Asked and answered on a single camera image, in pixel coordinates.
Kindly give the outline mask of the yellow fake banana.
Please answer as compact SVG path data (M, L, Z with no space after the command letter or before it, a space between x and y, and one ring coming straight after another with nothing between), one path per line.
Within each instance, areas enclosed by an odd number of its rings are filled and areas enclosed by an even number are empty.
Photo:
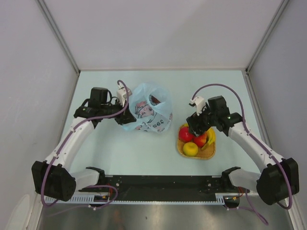
M206 132L207 134L207 142L206 144L201 148L202 150L206 149L207 147L209 147L210 145L212 145L215 140L216 140L216 136L215 136L215 132L212 128L209 128Z

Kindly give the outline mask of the light blue plastic bag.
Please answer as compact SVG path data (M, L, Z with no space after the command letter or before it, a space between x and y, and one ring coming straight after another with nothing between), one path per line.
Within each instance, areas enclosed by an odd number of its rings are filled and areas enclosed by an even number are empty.
M150 95L161 103L154 106ZM141 83L129 97L129 110L136 122L123 125L124 130L163 133L168 130L173 118L173 106L169 91L156 83Z

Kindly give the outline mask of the pink fake peach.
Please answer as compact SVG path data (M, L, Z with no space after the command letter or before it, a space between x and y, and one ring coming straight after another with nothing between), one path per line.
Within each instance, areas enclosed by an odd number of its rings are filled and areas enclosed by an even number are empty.
M202 148L207 142L207 134L197 136L193 138L193 142L199 147Z

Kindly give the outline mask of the red fake fruit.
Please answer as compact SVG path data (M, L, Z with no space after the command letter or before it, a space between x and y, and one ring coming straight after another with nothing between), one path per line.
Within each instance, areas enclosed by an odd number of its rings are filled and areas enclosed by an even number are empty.
M183 142L190 142L193 140L194 136L189 133L189 128L184 126L179 130L178 138Z

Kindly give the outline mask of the yellow green fake apple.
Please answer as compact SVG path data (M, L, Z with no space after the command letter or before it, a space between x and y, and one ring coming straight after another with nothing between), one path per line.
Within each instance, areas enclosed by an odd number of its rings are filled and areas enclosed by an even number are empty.
M187 142L183 146L183 153L187 157L195 157L198 151L199 147L194 142Z

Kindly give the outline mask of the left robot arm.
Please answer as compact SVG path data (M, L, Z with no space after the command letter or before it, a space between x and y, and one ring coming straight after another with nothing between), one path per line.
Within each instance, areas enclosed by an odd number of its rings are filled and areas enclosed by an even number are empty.
M133 123L136 118L129 111L131 90L118 82L115 102L106 88L94 87L90 97L76 109L72 124L52 153L44 161L35 161L31 171L37 194L57 201L69 201L76 191L102 191L107 179L104 170L96 167L71 173L71 164L84 141L104 119L114 119L119 125Z

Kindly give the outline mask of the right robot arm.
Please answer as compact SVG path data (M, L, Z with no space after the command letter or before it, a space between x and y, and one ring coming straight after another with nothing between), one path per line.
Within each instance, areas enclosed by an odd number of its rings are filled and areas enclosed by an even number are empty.
M189 104L196 108L186 119L190 133L198 137L215 127L236 142L259 169L259 173L240 167L223 171L221 186L226 192L233 192L238 187L255 191L267 205L291 199L299 192L297 162L293 158L284 158L254 136L242 115L229 111L224 97L205 100L196 96Z

